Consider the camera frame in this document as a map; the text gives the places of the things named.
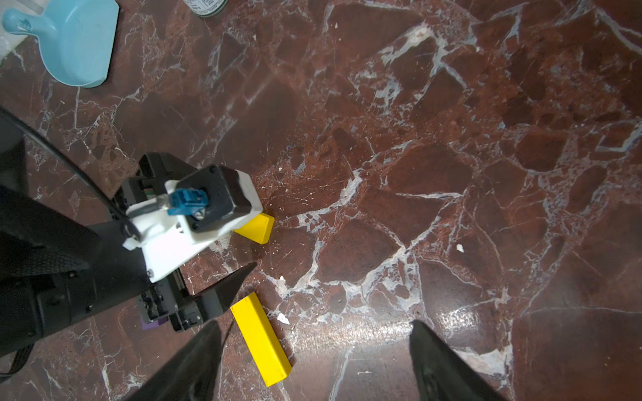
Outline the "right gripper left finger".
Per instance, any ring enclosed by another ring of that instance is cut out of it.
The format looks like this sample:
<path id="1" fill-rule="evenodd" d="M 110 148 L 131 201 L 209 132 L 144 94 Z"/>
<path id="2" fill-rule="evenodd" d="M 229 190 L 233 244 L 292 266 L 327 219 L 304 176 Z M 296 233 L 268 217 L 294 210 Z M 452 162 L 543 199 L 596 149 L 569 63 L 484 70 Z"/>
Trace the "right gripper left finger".
<path id="1" fill-rule="evenodd" d="M 130 400 L 212 400 L 222 359 L 217 322 L 204 325 Z"/>

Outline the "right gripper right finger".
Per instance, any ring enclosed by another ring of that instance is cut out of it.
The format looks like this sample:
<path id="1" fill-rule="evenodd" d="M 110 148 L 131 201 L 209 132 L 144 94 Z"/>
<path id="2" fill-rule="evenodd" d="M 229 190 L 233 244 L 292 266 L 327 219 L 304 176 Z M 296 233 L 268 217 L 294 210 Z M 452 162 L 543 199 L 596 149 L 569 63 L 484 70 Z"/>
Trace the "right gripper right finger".
<path id="1" fill-rule="evenodd" d="M 502 400 L 424 322 L 412 322 L 410 355 L 421 400 Z"/>

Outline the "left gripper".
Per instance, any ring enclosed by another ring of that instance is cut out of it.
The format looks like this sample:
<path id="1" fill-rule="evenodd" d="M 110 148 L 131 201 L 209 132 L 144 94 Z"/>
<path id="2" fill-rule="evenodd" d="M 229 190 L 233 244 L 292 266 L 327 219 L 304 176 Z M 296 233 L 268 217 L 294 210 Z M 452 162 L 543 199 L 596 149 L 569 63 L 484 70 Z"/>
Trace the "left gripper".
<path id="1" fill-rule="evenodd" d="M 147 153 L 141 158 L 135 175 L 121 185 L 114 200 L 126 212 L 137 203 L 164 194 L 166 190 L 162 185 L 165 181 L 181 180 L 195 171 L 196 168 L 167 153 Z M 141 318 L 150 322 L 167 317 L 177 332 L 187 331 L 227 312 L 244 281 L 257 267 L 257 262 L 251 262 L 193 295 L 182 275 L 182 267 L 159 282 L 150 282 L 142 250 L 126 249 L 123 247 L 125 241 L 117 243 L 124 255 L 115 270 L 122 275 L 128 294 L 137 298 Z"/>

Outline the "purple block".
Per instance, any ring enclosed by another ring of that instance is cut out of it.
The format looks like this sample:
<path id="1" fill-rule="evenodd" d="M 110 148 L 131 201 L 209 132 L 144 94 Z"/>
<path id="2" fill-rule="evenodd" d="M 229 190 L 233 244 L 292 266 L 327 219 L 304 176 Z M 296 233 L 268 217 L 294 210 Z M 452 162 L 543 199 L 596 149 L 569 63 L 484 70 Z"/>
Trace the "purple block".
<path id="1" fill-rule="evenodd" d="M 143 330 L 151 330 L 151 329 L 154 329 L 154 328 L 158 328 L 158 327 L 162 326 L 163 324 L 165 324 L 167 322 L 168 322 L 168 318 L 167 317 L 161 317 L 161 318 L 159 318 L 157 320 L 150 321 L 150 322 L 148 322 L 147 320 L 142 318 L 141 319 L 141 328 Z"/>

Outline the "yellow block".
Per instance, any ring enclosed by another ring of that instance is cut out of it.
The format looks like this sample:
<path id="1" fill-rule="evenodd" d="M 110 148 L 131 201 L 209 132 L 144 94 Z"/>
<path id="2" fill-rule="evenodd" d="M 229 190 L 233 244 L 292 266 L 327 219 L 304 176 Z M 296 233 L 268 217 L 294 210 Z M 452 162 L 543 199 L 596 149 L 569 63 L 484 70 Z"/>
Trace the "yellow block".
<path id="1" fill-rule="evenodd" d="M 255 292 L 231 307 L 232 315 L 267 387 L 289 377 L 292 364 Z"/>
<path id="2" fill-rule="evenodd" d="M 269 242 L 275 218 L 265 213 L 260 213 L 247 224 L 235 229 L 234 232 L 260 245 Z"/>

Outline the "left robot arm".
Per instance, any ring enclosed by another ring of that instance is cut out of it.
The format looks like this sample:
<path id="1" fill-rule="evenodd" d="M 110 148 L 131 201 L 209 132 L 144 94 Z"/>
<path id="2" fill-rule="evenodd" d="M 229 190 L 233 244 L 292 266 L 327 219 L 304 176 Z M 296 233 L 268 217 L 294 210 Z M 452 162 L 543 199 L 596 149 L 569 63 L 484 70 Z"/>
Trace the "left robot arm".
<path id="1" fill-rule="evenodd" d="M 190 293 L 181 268 L 262 211 L 250 175 L 223 165 L 196 168 L 165 152 L 140 159 L 108 197 L 70 170 L 108 208 L 83 226 L 28 195 L 27 140 L 66 156 L 6 110 L 1 113 L 1 353 L 15 376 L 41 339 L 135 299 L 147 327 L 185 332 L 231 307 L 249 267 Z"/>

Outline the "small metal can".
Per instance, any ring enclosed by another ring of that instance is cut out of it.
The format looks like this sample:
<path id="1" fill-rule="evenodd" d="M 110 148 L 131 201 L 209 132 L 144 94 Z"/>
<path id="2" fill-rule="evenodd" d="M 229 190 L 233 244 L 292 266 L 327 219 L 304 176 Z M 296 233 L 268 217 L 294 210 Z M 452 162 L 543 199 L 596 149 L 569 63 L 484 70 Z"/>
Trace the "small metal can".
<path id="1" fill-rule="evenodd" d="M 219 14 L 227 5 L 227 0 L 183 0 L 183 3 L 200 18 Z"/>

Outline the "light blue dustpan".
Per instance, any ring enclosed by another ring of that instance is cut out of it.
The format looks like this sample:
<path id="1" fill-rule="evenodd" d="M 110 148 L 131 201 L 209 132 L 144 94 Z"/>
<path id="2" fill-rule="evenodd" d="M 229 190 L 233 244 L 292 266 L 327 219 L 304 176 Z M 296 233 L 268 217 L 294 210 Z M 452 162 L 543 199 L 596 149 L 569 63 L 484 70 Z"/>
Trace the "light blue dustpan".
<path id="1" fill-rule="evenodd" d="M 3 14 L 13 35 L 32 35 L 46 70 L 58 82 L 91 89 L 108 77 L 120 6 L 115 0 L 53 0 L 40 15 Z"/>

